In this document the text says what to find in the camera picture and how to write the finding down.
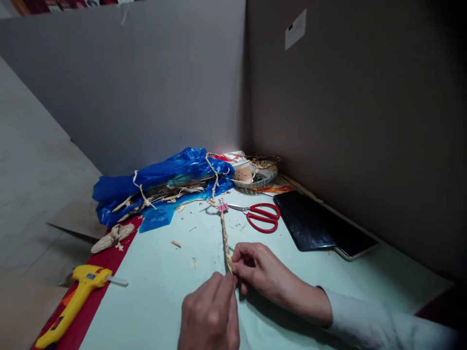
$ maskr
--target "white sleeve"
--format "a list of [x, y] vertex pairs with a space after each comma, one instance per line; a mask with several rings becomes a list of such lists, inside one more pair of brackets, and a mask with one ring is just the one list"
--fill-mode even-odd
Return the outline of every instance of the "white sleeve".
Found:
[[332, 308], [327, 329], [359, 349], [452, 349], [457, 333], [416, 316], [324, 289]]

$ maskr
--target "plastic bag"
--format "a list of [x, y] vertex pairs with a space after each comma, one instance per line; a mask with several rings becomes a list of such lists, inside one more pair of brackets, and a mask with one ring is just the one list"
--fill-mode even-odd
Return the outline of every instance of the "plastic bag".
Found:
[[[183, 175], [182, 179], [200, 178], [206, 175], [214, 175], [206, 161], [206, 149], [185, 148], [177, 155], [157, 164], [149, 165], [138, 171], [136, 183], [143, 185], [143, 191], [178, 175]], [[234, 184], [231, 179], [234, 176], [232, 165], [219, 159], [210, 158], [213, 168], [218, 173], [226, 175], [219, 176], [219, 185], [216, 187], [216, 195], [231, 189]], [[130, 176], [101, 176], [94, 185], [92, 198], [99, 202], [96, 208], [97, 217], [101, 224], [107, 227], [114, 226], [127, 213], [137, 208], [143, 202], [141, 195], [138, 201], [126, 208], [113, 213], [112, 210], [125, 201], [129, 196], [140, 192], [139, 188], [133, 184], [134, 175]], [[146, 232], [170, 224], [176, 208], [183, 202], [196, 198], [207, 199], [212, 196], [212, 188], [215, 179], [213, 178], [203, 192], [193, 193], [178, 198], [175, 203], [157, 202], [153, 203], [157, 210], [152, 207], [145, 208], [141, 214], [144, 221], [140, 226], [140, 232]]]

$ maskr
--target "red mat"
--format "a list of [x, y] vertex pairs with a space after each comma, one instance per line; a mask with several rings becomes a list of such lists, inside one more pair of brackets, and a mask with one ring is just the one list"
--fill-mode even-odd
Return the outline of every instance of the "red mat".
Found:
[[[125, 257], [131, 242], [135, 238], [136, 232], [138, 231], [138, 228], [142, 222], [143, 219], [139, 219], [138, 217], [133, 217], [132, 219], [125, 222], [125, 224], [132, 223], [135, 226], [135, 231], [129, 235], [128, 238], [121, 242], [124, 247], [123, 251], [119, 251], [116, 248], [106, 249], [99, 254], [93, 254], [89, 259], [88, 264], [108, 268], [112, 270], [113, 274], [115, 275], [115, 272], [118, 270], [120, 264], [122, 263], [122, 260]], [[107, 291], [108, 285], [109, 284], [107, 283], [106, 286], [98, 288], [91, 293], [88, 300], [86, 300], [86, 303], [83, 305], [83, 308], [74, 319], [72, 325], [70, 328], [68, 328], [65, 336], [58, 343], [56, 347], [57, 350], [79, 349], [86, 335], [86, 332], [88, 331], [89, 325], [91, 324], [92, 319], [96, 314], [97, 308], [99, 307], [101, 300]], [[65, 294], [64, 298], [70, 295], [77, 288], [77, 286], [78, 282], [75, 282], [74, 285]], [[49, 318], [49, 321], [47, 321], [46, 325], [42, 329], [39, 337], [42, 336], [54, 324], [64, 309], [65, 306], [60, 303], [54, 314]], [[31, 349], [36, 350], [37, 348], [33, 345]]]

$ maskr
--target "pink binder clip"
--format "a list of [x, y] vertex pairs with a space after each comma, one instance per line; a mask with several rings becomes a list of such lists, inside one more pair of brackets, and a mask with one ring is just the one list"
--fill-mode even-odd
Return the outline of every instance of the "pink binder clip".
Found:
[[219, 199], [220, 206], [217, 207], [219, 211], [226, 211], [229, 208], [229, 205], [224, 203], [224, 198]]

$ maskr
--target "string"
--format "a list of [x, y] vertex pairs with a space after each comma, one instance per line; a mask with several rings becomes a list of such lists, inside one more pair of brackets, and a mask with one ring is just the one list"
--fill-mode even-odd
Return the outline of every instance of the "string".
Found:
[[[216, 181], [214, 183], [214, 186], [213, 186], [213, 197], [212, 198], [208, 198], [206, 199], [206, 202], [213, 208], [216, 208], [217, 209], [217, 206], [216, 206], [216, 187], [219, 185], [219, 175], [217, 173], [217, 171], [213, 168], [211, 162], [209, 161], [208, 159], [208, 156], [210, 155], [211, 153], [207, 153], [206, 152], [206, 161], [208, 162], [209, 164], [209, 167], [211, 168], [211, 170], [214, 172], [214, 174], [216, 175]], [[229, 270], [230, 273], [232, 273], [232, 266], [233, 266], [233, 263], [232, 263], [232, 257], [230, 256], [230, 250], [229, 250], [229, 243], [228, 243], [228, 237], [227, 236], [227, 231], [225, 229], [225, 218], [224, 218], [224, 212], [221, 211], [220, 212], [220, 222], [222, 224], [222, 239], [223, 239], [223, 242], [224, 242], [224, 258], [225, 258], [225, 263], [227, 265], [227, 268]]]
[[141, 191], [141, 196], [143, 197], [144, 199], [144, 202], [148, 205], [148, 206], [152, 206], [155, 210], [157, 210], [157, 208], [147, 200], [146, 196], [144, 195], [143, 193], [143, 185], [137, 185], [136, 184], [136, 176], [138, 176], [138, 170], [135, 170], [135, 176], [133, 177], [133, 185], [135, 185], [136, 187], [138, 187]]

